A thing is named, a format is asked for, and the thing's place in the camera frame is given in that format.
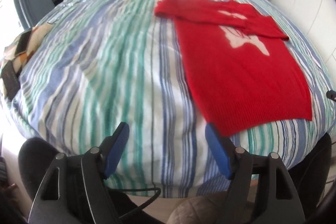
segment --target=red sweater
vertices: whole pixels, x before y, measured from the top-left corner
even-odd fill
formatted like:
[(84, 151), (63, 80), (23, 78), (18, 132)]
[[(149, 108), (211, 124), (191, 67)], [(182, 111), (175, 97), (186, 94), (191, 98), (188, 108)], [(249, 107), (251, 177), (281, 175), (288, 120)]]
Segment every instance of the red sweater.
[(311, 121), (305, 76), (272, 17), (233, 0), (163, 0), (155, 15), (174, 20), (191, 94), (224, 136), (272, 121)]

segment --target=bed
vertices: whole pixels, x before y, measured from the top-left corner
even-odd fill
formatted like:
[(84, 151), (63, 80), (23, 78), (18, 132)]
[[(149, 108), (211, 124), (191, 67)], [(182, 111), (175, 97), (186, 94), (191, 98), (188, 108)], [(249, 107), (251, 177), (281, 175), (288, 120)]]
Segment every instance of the bed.
[[(205, 195), (228, 188), (204, 136), (171, 20), (157, 18), (158, 0), (64, 0), (39, 24), (55, 27), (24, 67), (21, 89), (2, 106), (26, 138), (38, 136), (68, 155), (86, 152), (119, 122), (130, 139), (113, 188), (161, 187), (164, 198)], [(322, 59), (298, 28), (267, 0), (250, 3), (271, 15), (290, 37), (288, 50), (302, 68), (313, 121), (276, 121), (231, 137), (250, 153), (277, 152), (298, 164), (325, 134), (335, 135), (335, 106)]]

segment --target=sweater sleeve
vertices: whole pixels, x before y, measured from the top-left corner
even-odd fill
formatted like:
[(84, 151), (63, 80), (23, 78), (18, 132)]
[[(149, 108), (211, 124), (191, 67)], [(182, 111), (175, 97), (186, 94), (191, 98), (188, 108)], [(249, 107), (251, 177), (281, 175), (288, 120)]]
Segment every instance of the sweater sleeve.
[(232, 16), (223, 4), (213, 5), (211, 0), (162, 0), (157, 3), (154, 14), (169, 19), (180, 18), (194, 23), (246, 27), (244, 17)]

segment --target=person's leg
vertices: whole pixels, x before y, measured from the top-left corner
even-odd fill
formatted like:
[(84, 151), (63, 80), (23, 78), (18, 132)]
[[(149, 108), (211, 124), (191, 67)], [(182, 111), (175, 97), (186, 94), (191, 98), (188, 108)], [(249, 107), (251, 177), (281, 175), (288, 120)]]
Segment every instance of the person's leg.
[[(58, 150), (40, 138), (28, 139), (21, 147), (18, 156), (19, 170), (31, 200), (34, 200), (46, 171), (58, 153)], [(119, 216), (137, 208), (125, 193), (113, 191), (110, 188), (108, 192)], [(123, 223), (160, 224), (162, 222), (141, 211)]]
[(18, 155), (19, 171), (31, 200), (34, 200), (46, 171), (58, 153), (56, 148), (40, 138), (28, 139), (22, 145)]
[(308, 219), (325, 188), (331, 162), (331, 139), (325, 134), (302, 162), (288, 170)]

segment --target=black cable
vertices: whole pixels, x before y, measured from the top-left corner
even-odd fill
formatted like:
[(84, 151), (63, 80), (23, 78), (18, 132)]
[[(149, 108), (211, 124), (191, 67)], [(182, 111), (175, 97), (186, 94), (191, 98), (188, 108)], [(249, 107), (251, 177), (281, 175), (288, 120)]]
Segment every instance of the black cable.
[(124, 214), (120, 217), (120, 220), (123, 221), (126, 218), (129, 218), (130, 216), (140, 212), (144, 208), (146, 208), (149, 204), (151, 204), (154, 200), (156, 200), (159, 195), (161, 194), (161, 189), (159, 187), (153, 187), (153, 188), (146, 188), (146, 189), (113, 189), (114, 191), (119, 192), (145, 192), (145, 191), (156, 191), (154, 196), (152, 196), (149, 200), (145, 201), (141, 205), (139, 205), (137, 208), (133, 209), (132, 211)]

